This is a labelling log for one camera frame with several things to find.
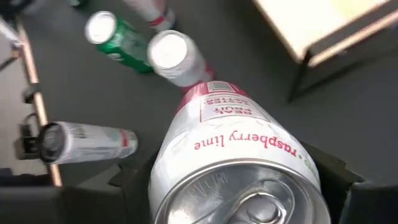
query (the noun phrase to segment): aluminum can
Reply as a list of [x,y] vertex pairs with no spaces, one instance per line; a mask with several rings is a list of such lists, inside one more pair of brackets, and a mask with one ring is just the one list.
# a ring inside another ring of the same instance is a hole
[[149,183],[153,222],[330,224],[303,146],[236,85],[183,98]]
[[138,138],[130,130],[60,121],[41,129],[37,145],[44,162],[64,164],[127,157]]
[[175,14],[165,0],[123,0],[135,10],[149,26],[157,32],[171,29],[175,23]]
[[87,40],[98,50],[138,72],[153,71],[147,58],[148,42],[126,21],[108,11],[93,14],[85,27]]
[[149,42],[148,56],[158,75],[184,91],[214,79],[194,41],[180,32],[167,30],[157,34]]

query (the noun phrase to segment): green can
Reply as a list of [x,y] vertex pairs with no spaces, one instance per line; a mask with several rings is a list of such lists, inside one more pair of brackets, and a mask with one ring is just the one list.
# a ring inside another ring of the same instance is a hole
[[153,71],[147,57],[148,42],[126,21],[108,11],[93,14],[85,27],[87,40],[98,50],[140,73]]

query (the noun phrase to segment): shiny metal rim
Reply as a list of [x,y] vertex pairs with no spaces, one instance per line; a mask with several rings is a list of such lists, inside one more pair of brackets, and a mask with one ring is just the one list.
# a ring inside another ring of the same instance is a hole
[[157,212],[156,212],[156,216],[154,219],[154,223],[155,224],[167,224],[164,222],[160,222],[164,217],[165,217],[165,212],[168,211],[169,208],[169,203],[170,201],[172,201],[171,199],[173,199],[174,195],[183,187],[185,186],[185,184],[191,182],[194,179],[197,179],[203,175],[205,175],[208,172],[213,171],[214,169],[220,168],[220,167],[224,167],[224,166],[231,166],[231,165],[258,165],[258,166],[268,166],[268,167],[272,167],[275,169],[279,169],[281,172],[285,172],[286,174],[290,174],[290,175],[294,175],[295,177],[298,177],[298,180],[301,184],[305,184],[309,187],[312,188],[312,190],[314,192],[316,192],[316,197],[322,201],[322,204],[325,205],[325,209],[326,209],[326,214],[327,217],[329,217],[327,222],[322,222],[320,224],[330,224],[330,214],[329,214],[329,210],[328,207],[326,205],[325,199],[323,198],[321,192],[309,181],[307,180],[302,174],[299,174],[298,172],[280,165],[280,164],[276,164],[275,162],[272,161],[267,161],[264,159],[231,159],[231,160],[227,160],[227,161],[221,161],[221,162],[217,162],[214,164],[210,164],[204,168],[202,168],[202,170],[199,171],[194,171],[191,174],[188,174],[186,177],[188,178],[184,178],[182,179],[180,182],[178,182],[177,184],[175,184],[173,186],[173,188],[167,193],[167,195],[165,196],[165,198],[162,200],[162,202],[160,203]]

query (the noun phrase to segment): wooden strip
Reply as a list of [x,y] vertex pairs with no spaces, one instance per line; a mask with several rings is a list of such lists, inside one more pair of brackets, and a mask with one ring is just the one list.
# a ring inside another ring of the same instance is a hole
[[321,62],[329,59],[330,57],[344,51],[348,47],[368,38],[369,36],[379,32],[380,30],[393,25],[395,21],[398,21],[398,10],[386,15],[384,18],[372,23],[371,25],[363,28],[361,31],[347,37],[344,41],[341,41],[332,47],[324,50],[323,52],[314,56],[309,65],[311,67],[318,65]]
[[[34,63],[32,49],[30,47],[30,42],[29,42],[28,36],[26,34],[26,31],[24,29],[24,26],[22,25],[22,21],[19,18],[17,18],[17,29],[18,29],[19,37],[21,38],[21,41],[22,41],[22,56],[23,56],[22,63],[24,63],[24,65],[25,65],[30,83],[38,83],[39,77],[37,76],[36,66]],[[47,120],[47,115],[45,112],[43,96],[41,93],[36,93],[34,95],[34,105],[36,108],[37,116],[39,118],[39,124],[41,126],[47,124],[48,120]],[[53,184],[57,187],[61,187],[62,179],[61,179],[58,165],[56,165],[56,164],[50,165],[50,172],[51,172]]]

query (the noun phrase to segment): white can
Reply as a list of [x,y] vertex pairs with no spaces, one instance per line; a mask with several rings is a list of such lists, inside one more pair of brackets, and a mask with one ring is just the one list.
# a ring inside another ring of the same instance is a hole
[[149,200],[156,224],[330,223],[312,158],[227,82],[201,83],[184,96]]
[[148,47],[149,62],[155,72],[188,91],[200,82],[214,79],[194,41],[174,30],[157,34]]
[[137,150],[133,131],[53,122],[46,124],[37,138],[40,158],[52,164],[124,158]]
[[123,1],[131,6],[157,32],[171,29],[175,23],[175,14],[167,7],[165,0]]

